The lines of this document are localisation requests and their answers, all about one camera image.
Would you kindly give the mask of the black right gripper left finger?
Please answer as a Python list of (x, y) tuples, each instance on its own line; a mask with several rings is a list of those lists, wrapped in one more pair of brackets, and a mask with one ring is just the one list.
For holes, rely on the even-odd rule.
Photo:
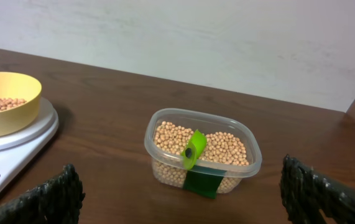
[(0, 206), (0, 224), (77, 224), (85, 193), (72, 164)]

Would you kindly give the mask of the yellow plastic bowl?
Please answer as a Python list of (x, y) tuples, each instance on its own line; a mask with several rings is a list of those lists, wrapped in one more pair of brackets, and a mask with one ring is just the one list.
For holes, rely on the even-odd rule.
[(28, 126), (38, 116), (42, 85), (29, 75), (0, 72), (0, 98), (25, 100), (20, 106), (0, 111), (0, 136)]

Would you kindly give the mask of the clear plastic bean container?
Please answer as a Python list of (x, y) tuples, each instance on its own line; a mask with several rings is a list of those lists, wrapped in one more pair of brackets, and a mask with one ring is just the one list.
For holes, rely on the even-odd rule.
[(163, 162), (170, 166), (184, 169), (181, 155), (171, 154), (159, 149), (153, 142), (155, 129), (163, 121), (168, 121), (176, 126), (190, 128), (194, 132), (198, 129), (204, 135), (223, 132), (231, 133), (245, 145), (248, 166), (234, 166), (215, 162), (202, 161), (198, 158), (197, 166), (225, 170), (226, 173), (217, 189), (217, 194), (226, 194), (234, 189), (244, 178), (256, 175), (261, 167), (262, 154), (252, 132), (243, 124), (230, 118), (197, 111), (166, 108), (157, 111), (151, 117), (145, 132), (144, 146), (152, 160)]

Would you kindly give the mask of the white digital kitchen scale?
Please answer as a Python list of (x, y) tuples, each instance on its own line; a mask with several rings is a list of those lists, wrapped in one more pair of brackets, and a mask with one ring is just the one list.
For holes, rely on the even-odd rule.
[(42, 98), (36, 119), (24, 129), (0, 137), (0, 193), (53, 138), (58, 114), (49, 100)]

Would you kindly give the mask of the green plastic measuring scoop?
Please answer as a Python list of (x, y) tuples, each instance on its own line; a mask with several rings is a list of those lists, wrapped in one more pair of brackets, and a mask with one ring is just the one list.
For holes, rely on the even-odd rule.
[(181, 156), (183, 157), (182, 164), (184, 169), (190, 170), (194, 167), (196, 161), (205, 150), (206, 145), (206, 136), (197, 129), (181, 153)]

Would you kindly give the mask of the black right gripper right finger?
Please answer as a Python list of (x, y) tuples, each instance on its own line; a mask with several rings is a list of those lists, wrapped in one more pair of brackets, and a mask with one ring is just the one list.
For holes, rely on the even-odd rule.
[(355, 190), (306, 166), (295, 157), (283, 159), (282, 205), (294, 224), (355, 223)]

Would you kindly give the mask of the pile of dried soybeans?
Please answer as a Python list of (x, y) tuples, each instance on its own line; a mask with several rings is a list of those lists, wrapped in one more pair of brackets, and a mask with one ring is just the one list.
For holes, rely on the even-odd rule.
[[(154, 144), (164, 152), (180, 155), (194, 130), (163, 121), (155, 129)], [(207, 145), (199, 157), (202, 161), (234, 166), (248, 166), (245, 145), (231, 133), (215, 132), (206, 135)], [(188, 171), (152, 161), (153, 173), (161, 183), (183, 187)]]

